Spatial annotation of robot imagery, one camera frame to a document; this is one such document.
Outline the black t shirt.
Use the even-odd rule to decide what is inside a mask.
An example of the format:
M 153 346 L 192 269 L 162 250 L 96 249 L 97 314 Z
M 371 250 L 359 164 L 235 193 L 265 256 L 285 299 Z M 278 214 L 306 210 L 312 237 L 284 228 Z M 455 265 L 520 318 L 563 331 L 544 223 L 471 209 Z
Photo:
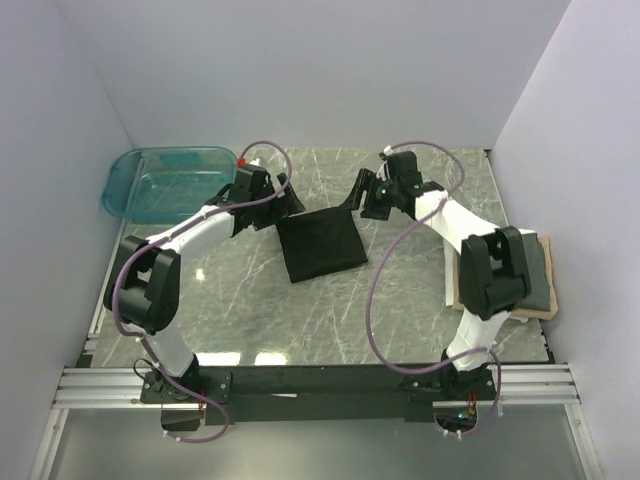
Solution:
M 368 262 L 353 215 L 342 207 L 289 217 L 280 221 L 276 229 L 293 284 Z

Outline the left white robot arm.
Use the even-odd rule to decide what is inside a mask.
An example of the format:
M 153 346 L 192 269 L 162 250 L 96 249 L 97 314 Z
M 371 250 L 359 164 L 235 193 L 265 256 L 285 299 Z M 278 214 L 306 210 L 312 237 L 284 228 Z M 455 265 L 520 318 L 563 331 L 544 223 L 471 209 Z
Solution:
M 199 361 L 175 320 L 182 268 L 246 228 L 261 230 L 304 212 L 287 175 L 277 179 L 279 189 L 265 168 L 241 167 L 191 217 L 147 238 L 130 235 L 118 246 L 103 305 L 119 332 L 141 342 L 154 368 L 166 374 L 164 389 L 176 401 L 193 399 L 200 388 Z

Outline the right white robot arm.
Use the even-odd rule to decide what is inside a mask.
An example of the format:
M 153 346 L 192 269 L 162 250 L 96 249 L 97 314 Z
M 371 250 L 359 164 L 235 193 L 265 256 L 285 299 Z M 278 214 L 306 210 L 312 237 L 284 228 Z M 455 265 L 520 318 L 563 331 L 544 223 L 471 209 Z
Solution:
M 499 330 L 531 292 L 523 234 L 481 219 L 453 200 L 450 190 L 424 180 L 415 153 L 387 148 L 380 157 L 378 171 L 359 170 L 343 205 L 382 221 L 398 209 L 458 254 L 460 323 L 440 363 L 419 372 L 439 373 L 442 393 L 460 399 L 483 377 Z

